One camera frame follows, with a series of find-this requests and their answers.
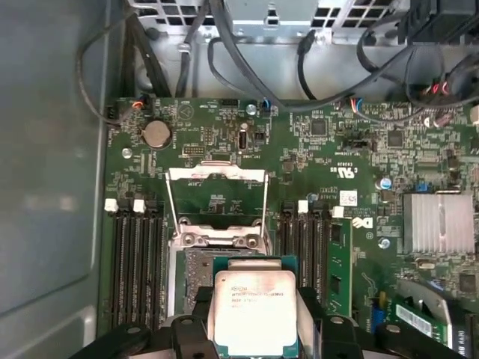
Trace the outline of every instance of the green circuit board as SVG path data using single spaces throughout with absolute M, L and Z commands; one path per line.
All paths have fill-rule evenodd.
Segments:
M 132 101 L 119 100 L 119 109 L 128 108 Z M 257 106 L 254 115 L 245 110 L 251 104 Z M 384 120 L 411 111 L 401 103 L 364 103 L 362 109 Z M 425 112 L 403 126 L 362 120 L 347 104 L 290 114 L 251 101 L 153 100 L 121 127 L 109 130 L 105 198 L 118 200 L 120 210 L 134 198 L 147 200 L 157 211 L 148 220 L 148 230 L 155 230 L 160 240 L 152 243 L 141 234 L 142 229 L 134 225 L 141 219 L 126 223 L 118 221 L 118 214 L 105 215 L 99 334 L 127 320 L 161 324 L 168 314 L 168 270 L 177 273 L 174 313 L 191 309 L 192 302 L 185 299 L 188 253 L 181 254 L 175 269 L 168 267 L 173 221 L 165 172 L 192 168 L 202 161 L 228 161 L 243 169 L 266 170 L 266 227 L 273 254 L 297 255 L 303 283 L 317 287 L 318 298 L 325 301 L 323 306 L 330 313 L 353 316 L 370 331 L 373 301 L 380 293 L 393 298 L 398 278 L 440 282 L 467 309 L 479 312 L 479 263 L 474 253 L 418 256 L 405 252 L 403 246 L 403 194 L 422 185 L 421 190 L 430 193 L 460 190 L 472 194 L 474 201 L 479 199 L 479 137 L 468 113 L 467 108 L 443 114 Z M 444 118 L 446 124 L 435 122 Z M 144 141 L 142 131 L 153 120 L 163 121 L 171 130 L 171 141 L 161 150 Z M 124 158 L 123 149 L 130 149 L 131 156 Z M 381 179 L 391 180 L 391 190 L 380 190 Z M 179 216 L 188 216 L 195 223 L 225 228 L 251 225 L 261 217 L 261 183 L 213 177 L 176 181 L 172 189 Z M 309 247 L 299 243 L 299 248 L 288 249 L 290 237 L 282 227 L 285 207 L 292 206 L 290 211 L 297 216 L 299 200 L 306 200 L 310 209 L 320 203 L 329 213 L 341 213 L 327 218 L 328 237 L 320 247 L 310 238 Z M 475 227 L 479 227 L 476 217 Z M 123 233 L 120 246 L 115 244 L 119 233 Z M 143 254 L 139 250 L 142 245 L 147 248 Z M 118 267 L 117 256 L 126 258 L 127 248 L 138 257 Z M 233 251 L 225 255 L 248 254 Z M 420 267 L 418 258 L 427 258 L 434 266 Z M 141 273 L 149 278 L 144 284 L 140 283 Z M 468 286 L 460 285 L 463 274 L 468 275 Z M 126 298 L 128 292 L 132 298 Z M 149 301 L 146 310 L 135 308 L 142 298 Z

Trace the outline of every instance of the motherboard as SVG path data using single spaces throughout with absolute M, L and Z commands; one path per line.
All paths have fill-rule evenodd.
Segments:
M 293 114 L 150 99 L 110 128 L 98 334 L 191 313 L 215 257 L 294 255 L 296 285 L 329 313 L 369 332 L 403 320 L 454 346 L 410 283 L 479 313 L 478 128 L 469 108 L 406 124 L 387 121 L 409 104 L 362 110 L 380 122 L 347 102 Z

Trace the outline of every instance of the chipset heatsink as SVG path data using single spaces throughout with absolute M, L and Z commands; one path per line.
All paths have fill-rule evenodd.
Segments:
M 470 194 L 405 194 L 404 249 L 418 253 L 474 253 Z

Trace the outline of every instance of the ram slot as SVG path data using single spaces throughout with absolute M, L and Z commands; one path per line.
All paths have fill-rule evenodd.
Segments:
M 162 310 L 162 228 L 162 219 L 154 215 L 150 219 L 151 330 L 159 329 L 164 320 L 164 310 Z
M 331 238 L 331 221 L 329 211 L 317 210 L 317 237 L 314 244 L 317 246 L 314 253 L 317 255 L 317 264 L 314 283 L 318 294 L 318 301 L 326 306 L 328 287 L 328 246 Z
M 118 230 L 115 231 L 114 245 L 114 307 L 113 326 L 126 322 L 126 302 L 128 297 L 128 263 L 131 215 L 123 212 L 118 218 Z
M 280 255 L 296 254 L 294 244 L 294 202 L 285 201 L 279 218 L 279 252 Z
M 148 242 L 148 233 L 150 232 L 150 219 L 142 218 L 141 227 L 139 233 L 139 243 L 138 243 L 138 252 L 139 252 L 139 261 L 137 263 L 138 271 L 138 308 L 139 308 L 139 318 L 138 321 L 141 324 L 147 324 L 147 306 L 148 306 L 148 297 L 149 293 L 149 280 L 148 280 L 148 251 L 149 251 L 149 242 Z
M 319 244 L 323 240 L 323 222 L 321 213 L 316 209 L 312 209 L 309 213 L 309 237 L 311 239 L 311 282 L 309 286 L 315 288 L 319 295 L 318 279 L 321 272 Z
M 120 312 L 120 288 L 121 288 L 121 253 L 122 253 L 122 241 L 123 238 L 123 221 L 125 214 L 119 212 L 115 215 L 113 223 L 113 256 L 112 256 L 112 321 L 110 325 L 112 328 L 118 325 L 119 312 Z
M 126 302 L 126 310 L 125 310 L 125 322 L 131 323 L 135 321 L 135 263 L 137 262 L 136 259 L 136 243 L 138 241 L 138 233 L 137 233 L 137 226 L 138 226 L 138 219 L 134 216 L 131 216 L 129 219 L 129 241 L 126 248 L 126 255 L 125 255 L 125 264 L 126 264 L 126 291 L 125 291 L 125 302 Z
M 298 286 L 310 286 L 312 279 L 311 237 L 309 236 L 308 213 L 299 213 L 296 222 L 296 240 L 299 262 Z

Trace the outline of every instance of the black cable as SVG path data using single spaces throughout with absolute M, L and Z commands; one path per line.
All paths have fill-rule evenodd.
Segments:
M 315 30 L 311 30 L 308 34 L 302 38 L 299 42 L 298 50 L 296 51 L 298 55 L 298 64 L 297 64 L 297 73 L 299 84 L 301 85 L 302 91 L 305 93 L 306 97 L 309 99 L 316 99 L 315 95 L 311 92 L 311 89 L 308 86 L 305 78 L 305 56 L 311 50 L 311 47 L 314 43 L 314 37 L 316 35 Z
M 356 45 L 356 56 L 358 57 L 359 63 L 361 66 L 364 67 L 366 71 L 369 73 L 373 73 L 374 71 L 377 71 L 379 68 L 375 63 L 373 63 L 367 56 L 366 53 L 364 52 L 364 42 L 366 41 L 367 37 L 370 36 L 372 33 L 374 33 L 374 29 L 378 28 L 380 26 L 392 23 L 392 22 L 397 22 L 401 20 L 403 17 L 403 14 L 395 14 L 395 15 L 390 15 L 388 17 L 384 17 L 382 19 L 379 19 L 376 21 L 372 26 L 367 28 L 365 32 L 363 32 L 362 36 L 359 38 L 358 44 Z M 399 86 L 404 86 L 404 82 L 402 79 L 399 77 L 396 77 L 394 75 L 389 75 L 387 73 L 383 73 L 381 75 L 383 79 L 389 80 Z
M 411 56 L 409 57 L 407 64 L 406 64 L 406 82 L 409 82 L 409 77 L 410 77 L 410 68 L 411 68 L 411 63 L 412 59 L 415 56 L 417 50 L 414 50 Z M 425 107 L 425 108 L 431 108 L 431 109 L 444 109 L 444 108 L 454 108 L 454 107 L 461 107 L 464 105 L 468 105 L 469 103 L 472 102 L 477 102 L 479 101 L 479 92 L 475 91 L 471 94 L 469 94 L 469 98 L 467 99 L 460 99 L 460 100 L 453 100 L 453 101 L 445 101 L 446 98 L 439 98 L 441 101 L 436 101 L 437 98 L 432 99 L 430 102 L 424 102 L 421 101 L 420 99 L 414 98 L 412 95 L 411 89 L 409 86 L 406 86 L 406 95 L 408 100 L 413 104 L 418 107 Z
M 130 16 L 126 24 L 135 39 L 136 48 L 139 50 L 148 78 L 151 81 L 153 92 L 157 97 L 171 97 L 168 81 L 166 81 L 163 69 L 151 48 L 150 41 L 144 32 L 143 25 L 138 17 Z
M 198 12 L 198 15 L 193 20 L 192 25 L 189 27 L 188 32 L 186 33 L 185 40 L 183 43 L 190 46 L 193 42 L 196 32 L 203 25 L 204 20 L 207 17 L 208 12 L 210 11 L 210 4 L 207 0 L 201 5 L 201 9 Z M 184 97 L 186 95 L 186 85 L 188 83 L 189 77 L 189 65 L 191 63 L 191 54 L 188 52 L 183 52 L 181 54 L 181 65 L 180 65 L 180 77 L 178 78 L 177 89 L 175 91 L 175 97 Z
M 101 113 L 98 112 L 98 110 L 95 108 L 95 105 L 93 104 L 93 101 L 91 101 L 90 95 L 87 92 L 87 89 L 85 87 L 85 82 L 83 80 L 83 56 L 85 53 L 88 51 L 90 46 L 93 43 L 96 43 L 99 39 L 101 39 L 103 36 L 108 34 L 110 31 L 113 29 L 117 28 L 118 26 L 122 25 L 125 21 L 128 20 L 132 15 L 135 14 L 134 10 L 129 10 L 125 13 L 125 16 L 118 20 L 117 22 L 114 22 L 105 28 L 103 28 L 101 31 L 99 31 L 97 34 L 92 36 L 90 39 L 85 41 L 77 50 L 76 52 L 76 64 L 75 64 L 75 74 L 76 74 L 76 81 L 78 82 L 78 86 L 80 89 L 80 93 L 82 94 L 83 100 L 85 101 L 85 104 L 88 106 L 90 111 L 102 122 L 108 124 L 108 125 L 113 125 L 113 126 L 118 126 L 125 118 L 131 115 L 133 112 L 133 108 L 127 109 L 121 116 L 118 118 L 118 120 L 111 120 L 109 118 L 106 118 L 103 116 Z
M 302 105 L 290 105 L 287 103 L 283 103 L 256 75 L 253 69 L 249 66 L 248 62 L 244 59 L 241 52 L 238 50 L 234 42 L 234 36 L 231 33 L 228 25 L 228 19 L 225 13 L 225 9 L 222 6 L 221 0 L 210 0 L 210 7 L 211 12 L 213 14 L 213 18 L 215 20 L 216 27 L 218 29 L 218 33 L 227 49 L 228 53 L 230 54 L 231 58 L 233 59 L 234 63 L 238 67 L 238 70 L 251 82 L 251 84 L 267 99 L 269 99 L 272 103 L 276 104 L 280 109 L 284 111 L 290 112 L 305 112 L 305 111 L 312 111 L 314 109 L 323 107 L 324 105 L 328 105 L 331 102 L 338 101 L 343 99 L 345 96 L 350 95 L 351 93 L 356 92 L 359 88 L 362 88 L 365 85 L 370 84 L 375 79 L 378 79 L 389 67 L 393 64 L 397 63 L 400 59 L 406 57 L 409 52 L 410 48 L 406 47 L 398 52 L 393 58 L 388 60 L 385 64 L 383 64 L 376 72 L 369 75 L 367 78 L 361 80 L 356 85 L 353 85 L 346 90 L 341 91 L 333 96 L 326 97 L 325 99 L 317 100 L 317 101 L 310 101 L 307 104 Z
M 236 41 L 241 42 L 241 41 L 244 41 L 246 39 L 247 39 L 247 37 L 237 37 Z M 222 41 L 222 39 L 220 39 L 219 37 L 216 37 L 216 38 L 212 39 L 210 41 L 210 43 L 208 43 L 208 52 L 207 52 L 208 66 L 210 67 L 211 73 L 213 74 L 213 76 L 215 76 L 215 78 L 218 80 L 219 83 L 221 83 L 223 86 L 229 88 L 230 90 L 233 90 L 237 93 L 241 93 L 244 97 L 248 97 L 248 98 L 256 97 L 257 95 L 252 95 L 249 92 L 244 91 L 244 90 L 238 88 L 237 86 L 233 85 L 221 73 L 219 73 L 219 71 L 216 69 L 215 63 L 214 63 L 215 44 L 220 43 L 221 41 Z

